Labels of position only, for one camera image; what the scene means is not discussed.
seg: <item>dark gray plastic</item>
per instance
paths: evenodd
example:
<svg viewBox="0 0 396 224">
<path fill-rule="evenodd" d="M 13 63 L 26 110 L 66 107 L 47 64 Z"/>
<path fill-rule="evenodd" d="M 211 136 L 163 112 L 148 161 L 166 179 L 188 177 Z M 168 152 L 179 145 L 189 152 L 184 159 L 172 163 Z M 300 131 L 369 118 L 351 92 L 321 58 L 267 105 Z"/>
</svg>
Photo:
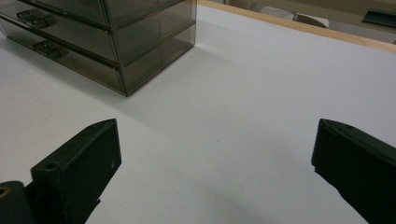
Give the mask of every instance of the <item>dark gray plastic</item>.
<svg viewBox="0 0 396 224">
<path fill-rule="evenodd" d="M 195 43 L 196 0 L 109 2 L 2 0 L 0 26 L 8 38 L 123 95 Z M 75 16 L 87 8 L 97 20 Z"/>
</svg>

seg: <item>screw hole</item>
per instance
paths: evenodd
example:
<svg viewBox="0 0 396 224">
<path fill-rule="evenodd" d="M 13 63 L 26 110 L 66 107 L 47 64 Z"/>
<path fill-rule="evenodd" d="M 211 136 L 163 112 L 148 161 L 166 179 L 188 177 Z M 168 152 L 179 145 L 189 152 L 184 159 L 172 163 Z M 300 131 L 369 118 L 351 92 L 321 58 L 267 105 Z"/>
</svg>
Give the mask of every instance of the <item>screw hole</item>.
<svg viewBox="0 0 396 224">
<path fill-rule="evenodd" d="M 6 196 L 10 191 L 11 191 L 11 189 L 9 187 L 0 188 L 0 198 L 3 198 L 4 196 Z"/>
<path fill-rule="evenodd" d="M 58 163 L 56 163 L 56 162 L 51 162 L 46 165 L 47 170 L 52 170 L 52 169 L 55 169 L 56 167 L 58 167 Z"/>
</svg>

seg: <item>plastic drawer unit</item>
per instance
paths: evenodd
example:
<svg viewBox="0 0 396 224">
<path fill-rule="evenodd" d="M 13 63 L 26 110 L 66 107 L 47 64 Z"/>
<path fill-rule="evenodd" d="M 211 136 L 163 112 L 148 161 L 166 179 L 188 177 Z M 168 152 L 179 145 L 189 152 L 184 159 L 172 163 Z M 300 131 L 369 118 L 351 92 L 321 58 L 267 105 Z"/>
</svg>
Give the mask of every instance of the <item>plastic drawer unit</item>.
<svg viewBox="0 0 396 224">
<path fill-rule="evenodd" d="M 2 0 L 4 35 L 123 95 L 131 94 L 195 43 L 196 0 L 109 1 L 115 5 L 104 0 L 51 0 L 48 6 L 41 4 L 45 2 Z M 76 7 L 68 8 L 66 3 Z M 116 3 L 139 7 L 118 10 L 114 12 L 117 19 L 106 18 L 103 21 L 108 22 L 98 24 L 99 18 L 121 8 Z M 52 8 L 60 6 L 63 11 Z M 96 6 L 106 10 L 97 11 Z M 87 15 L 98 12 L 95 21 L 72 14 L 88 7 L 93 10 Z"/>
</svg>

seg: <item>white tabletop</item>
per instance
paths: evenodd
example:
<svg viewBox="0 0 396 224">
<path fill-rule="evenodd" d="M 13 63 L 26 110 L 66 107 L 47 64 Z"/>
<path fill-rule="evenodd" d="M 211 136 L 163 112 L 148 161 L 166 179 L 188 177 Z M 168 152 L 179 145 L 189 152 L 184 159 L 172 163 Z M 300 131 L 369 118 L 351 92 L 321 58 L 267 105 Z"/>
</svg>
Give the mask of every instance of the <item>white tabletop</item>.
<svg viewBox="0 0 396 224">
<path fill-rule="evenodd" d="M 124 98 L 0 37 L 0 182 L 118 120 L 123 164 L 88 223 L 364 219 L 310 163 L 320 118 L 396 146 L 396 54 L 198 7 L 196 46 Z"/>
</svg>

